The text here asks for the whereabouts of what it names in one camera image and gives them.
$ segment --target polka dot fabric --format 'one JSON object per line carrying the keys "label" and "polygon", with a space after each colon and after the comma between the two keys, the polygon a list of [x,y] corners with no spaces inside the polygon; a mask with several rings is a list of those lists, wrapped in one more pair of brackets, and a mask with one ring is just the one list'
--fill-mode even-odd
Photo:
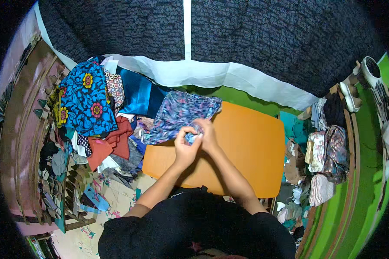
{"label": "polka dot fabric", "polygon": [[90,157],[92,155],[92,150],[88,142],[88,137],[78,134],[77,144],[85,148],[85,154],[87,155],[87,157]]}

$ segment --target blue floral fabric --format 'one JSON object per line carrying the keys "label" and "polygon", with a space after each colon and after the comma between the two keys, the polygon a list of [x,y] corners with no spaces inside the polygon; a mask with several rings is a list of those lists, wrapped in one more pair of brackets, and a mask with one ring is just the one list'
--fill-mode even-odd
{"label": "blue floral fabric", "polygon": [[[165,142],[175,138],[184,126],[192,126],[197,131],[202,131],[197,124],[193,123],[193,120],[211,119],[221,109],[222,100],[218,97],[169,92],[157,112],[153,129],[150,133],[143,134],[141,141],[147,145]],[[186,134],[185,138],[190,144],[195,140],[192,133]]]}
{"label": "blue floral fabric", "polygon": [[79,63],[59,84],[59,122],[84,136],[118,129],[98,57]]}

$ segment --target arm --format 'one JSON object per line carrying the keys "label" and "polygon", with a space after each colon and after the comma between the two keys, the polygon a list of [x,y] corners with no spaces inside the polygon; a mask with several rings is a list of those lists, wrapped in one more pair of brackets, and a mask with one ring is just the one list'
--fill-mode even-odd
{"label": "arm", "polygon": [[190,146],[185,142],[185,134],[197,132],[192,127],[182,127],[175,140],[176,159],[165,173],[137,200],[136,205],[124,217],[143,217],[157,203],[167,198],[182,172],[193,163],[202,137],[196,138]]}
{"label": "arm", "polygon": [[203,128],[202,149],[205,150],[219,168],[223,182],[228,187],[229,194],[236,203],[244,207],[250,214],[267,212],[255,195],[252,186],[244,176],[236,169],[228,159],[223,149],[218,145],[215,137],[215,130],[209,120],[197,119],[195,121]]}

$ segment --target black shirt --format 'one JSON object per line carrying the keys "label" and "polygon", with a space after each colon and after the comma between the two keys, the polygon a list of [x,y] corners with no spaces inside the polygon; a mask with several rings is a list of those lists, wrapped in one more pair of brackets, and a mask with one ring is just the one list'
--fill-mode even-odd
{"label": "black shirt", "polygon": [[107,221],[100,258],[188,258],[208,248],[249,259],[294,258],[294,239],[274,216],[250,215],[206,190],[178,191],[142,218]]}

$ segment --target orange table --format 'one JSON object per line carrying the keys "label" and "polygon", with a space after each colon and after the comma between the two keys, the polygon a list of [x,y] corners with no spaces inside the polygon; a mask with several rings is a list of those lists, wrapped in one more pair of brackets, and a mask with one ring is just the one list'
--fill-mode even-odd
{"label": "orange table", "polygon": [[[219,145],[252,185],[257,197],[276,197],[284,168],[284,124],[277,118],[224,101],[222,111],[216,115],[213,125]],[[158,179],[175,158],[173,141],[148,145],[143,173]],[[228,195],[220,179],[216,165],[202,151],[182,174],[177,185],[205,185],[209,192]]]}

